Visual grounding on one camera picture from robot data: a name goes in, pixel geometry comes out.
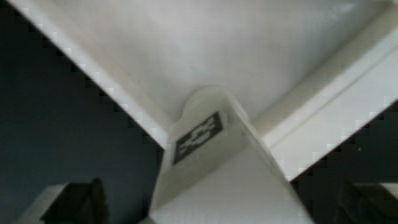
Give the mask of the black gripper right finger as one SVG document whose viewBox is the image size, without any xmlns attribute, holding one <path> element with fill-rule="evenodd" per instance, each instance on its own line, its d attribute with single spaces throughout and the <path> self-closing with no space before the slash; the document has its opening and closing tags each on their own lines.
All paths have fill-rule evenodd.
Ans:
<svg viewBox="0 0 398 224">
<path fill-rule="evenodd" d="M 344 182 L 333 224 L 398 224 L 398 182 Z"/>
</svg>

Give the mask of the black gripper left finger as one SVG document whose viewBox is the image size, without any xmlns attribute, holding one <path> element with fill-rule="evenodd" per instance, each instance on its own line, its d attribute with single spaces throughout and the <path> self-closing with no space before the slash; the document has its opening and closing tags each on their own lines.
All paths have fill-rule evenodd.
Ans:
<svg viewBox="0 0 398 224">
<path fill-rule="evenodd" d="M 101 179 L 49 185 L 10 224 L 110 224 Z"/>
</svg>

